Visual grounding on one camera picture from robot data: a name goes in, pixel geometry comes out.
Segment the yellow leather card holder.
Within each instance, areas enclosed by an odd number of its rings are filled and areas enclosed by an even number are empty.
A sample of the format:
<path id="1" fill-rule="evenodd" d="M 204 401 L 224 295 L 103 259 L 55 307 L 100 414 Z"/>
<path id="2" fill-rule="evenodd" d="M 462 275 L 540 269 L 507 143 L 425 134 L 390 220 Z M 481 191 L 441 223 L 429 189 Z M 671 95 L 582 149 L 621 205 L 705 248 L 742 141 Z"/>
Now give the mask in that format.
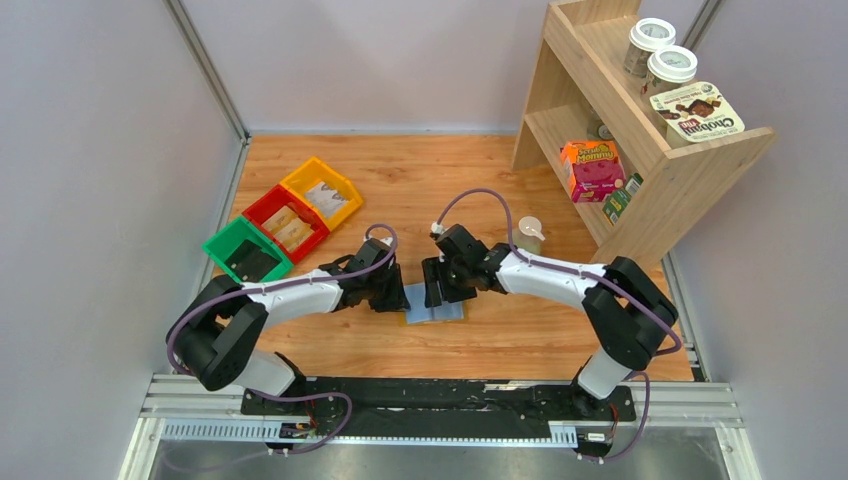
<path id="1" fill-rule="evenodd" d="M 399 320 L 400 326 L 418 326 L 425 324 L 463 321 L 466 317 L 465 303 L 444 302 L 436 307 L 425 306 L 425 284 L 406 285 L 404 293 L 410 304 Z"/>

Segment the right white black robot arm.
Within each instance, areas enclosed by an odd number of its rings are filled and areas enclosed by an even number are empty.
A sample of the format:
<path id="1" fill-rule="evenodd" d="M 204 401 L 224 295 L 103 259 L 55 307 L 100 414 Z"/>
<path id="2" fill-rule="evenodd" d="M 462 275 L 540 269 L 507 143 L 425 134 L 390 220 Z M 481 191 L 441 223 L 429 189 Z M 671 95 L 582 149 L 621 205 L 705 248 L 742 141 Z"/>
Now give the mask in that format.
<path id="1" fill-rule="evenodd" d="M 676 307 L 630 258 L 578 264 L 509 243 L 487 247 L 459 224 L 435 223 L 430 236 L 440 254 L 422 262 L 427 307 L 493 291 L 551 300 L 587 316 L 600 347 L 575 377 L 586 397 L 607 399 L 631 374 L 682 345 L 673 331 Z"/>

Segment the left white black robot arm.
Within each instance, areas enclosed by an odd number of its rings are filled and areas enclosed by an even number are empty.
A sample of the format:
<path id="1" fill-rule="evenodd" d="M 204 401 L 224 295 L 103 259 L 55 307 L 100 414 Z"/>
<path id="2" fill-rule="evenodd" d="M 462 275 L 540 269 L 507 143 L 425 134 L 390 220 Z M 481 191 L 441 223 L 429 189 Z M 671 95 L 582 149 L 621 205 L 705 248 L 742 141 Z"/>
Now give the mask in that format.
<path id="1" fill-rule="evenodd" d="M 368 238 L 355 254 L 290 279 L 240 284 L 227 275 L 213 278 L 171 327 L 167 351 L 208 391 L 236 385 L 281 396 L 298 374 L 283 355 L 258 349 L 261 334 L 362 302 L 375 312 L 409 307 L 390 238 Z"/>

